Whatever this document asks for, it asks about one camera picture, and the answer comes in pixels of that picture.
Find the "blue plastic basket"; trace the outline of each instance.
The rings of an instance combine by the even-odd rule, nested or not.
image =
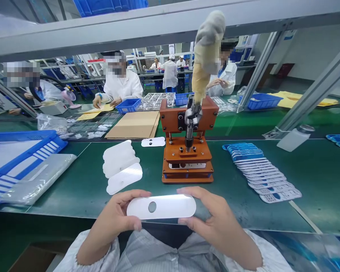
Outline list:
[[[118,110],[119,113],[125,114],[125,113],[128,113],[128,112],[136,111],[140,104],[141,104],[140,98],[126,99],[121,104],[119,104],[116,107],[116,109]]]
[[[58,153],[68,144],[68,142],[59,138],[55,130],[0,133],[0,142],[34,140],[41,141],[0,168],[0,196],[6,193],[51,154]],[[26,164],[24,161],[27,159],[30,164],[20,173],[16,175],[10,173],[11,170],[22,162]]]
[[[147,0],[73,0],[81,17],[147,8]]]
[[[175,94],[175,105],[184,106],[188,102],[188,96],[194,93]]]
[[[239,103],[241,102],[243,96],[239,97]],[[250,100],[248,103],[248,108],[250,110],[262,110],[266,108],[277,107],[278,103],[283,99],[281,97],[273,96],[270,94],[254,94],[252,98],[258,101]]]

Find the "pink fan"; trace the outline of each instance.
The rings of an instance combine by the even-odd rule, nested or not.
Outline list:
[[[70,109],[76,109],[76,108],[80,108],[82,106],[81,104],[75,105],[72,102],[72,101],[76,100],[76,95],[71,91],[69,86],[66,86],[64,88],[64,91],[62,91],[62,96],[68,102]]]

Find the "overhead shelf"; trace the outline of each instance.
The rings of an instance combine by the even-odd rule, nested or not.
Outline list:
[[[217,9],[226,37],[340,24],[340,0],[194,0],[19,29],[0,37],[0,62],[191,42]]]

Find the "white plastic bottle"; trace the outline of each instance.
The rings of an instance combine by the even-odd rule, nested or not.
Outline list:
[[[300,125],[283,137],[283,139],[278,142],[277,146],[288,152],[292,152],[310,138],[310,134],[314,131],[315,129],[309,125]]]

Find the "circular hole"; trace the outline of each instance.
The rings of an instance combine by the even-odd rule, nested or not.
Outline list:
[[[156,203],[154,201],[150,202],[150,204],[148,205],[148,211],[150,213],[153,213],[156,210]]]

